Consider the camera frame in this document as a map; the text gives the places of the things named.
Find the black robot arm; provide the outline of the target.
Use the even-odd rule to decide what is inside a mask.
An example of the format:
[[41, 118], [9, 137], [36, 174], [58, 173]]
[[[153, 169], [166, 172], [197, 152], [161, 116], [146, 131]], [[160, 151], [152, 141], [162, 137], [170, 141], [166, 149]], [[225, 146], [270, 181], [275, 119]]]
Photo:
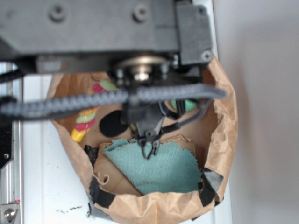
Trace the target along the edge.
[[98, 105], [122, 104], [100, 122], [104, 136], [132, 130], [156, 154], [162, 135], [200, 118], [225, 92], [203, 84], [213, 58], [206, 7], [191, 0], [3, 0], [0, 59], [27, 74], [108, 72], [116, 93], [37, 103], [0, 99], [0, 123], [60, 118]]

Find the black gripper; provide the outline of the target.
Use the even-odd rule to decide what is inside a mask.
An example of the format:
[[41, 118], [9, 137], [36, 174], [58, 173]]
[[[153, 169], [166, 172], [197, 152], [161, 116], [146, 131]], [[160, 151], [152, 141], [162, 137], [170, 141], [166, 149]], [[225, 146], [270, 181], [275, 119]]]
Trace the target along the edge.
[[[130, 129], [147, 160], [158, 153], [162, 135], [200, 119], [212, 102], [206, 86], [201, 87], [200, 98], [184, 98], [178, 93], [180, 90], [190, 90], [192, 84], [202, 84], [202, 73], [213, 58], [207, 8], [185, 0], [176, 5], [176, 15], [181, 50], [171, 62], [157, 56], [140, 56], [121, 62], [117, 72], [118, 85], [133, 91], [153, 85], [157, 90], [150, 95], [159, 96], [166, 92], [166, 87], [175, 89], [172, 99], [176, 100], [177, 110], [169, 109], [164, 100], [145, 103], [131, 96], [122, 110], [109, 115], [110, 137]], [[196, 103], [196, 107], [186, 112], [185, 100]], [[149, 154], [145, 150], [146, 140], [154, 140]]]

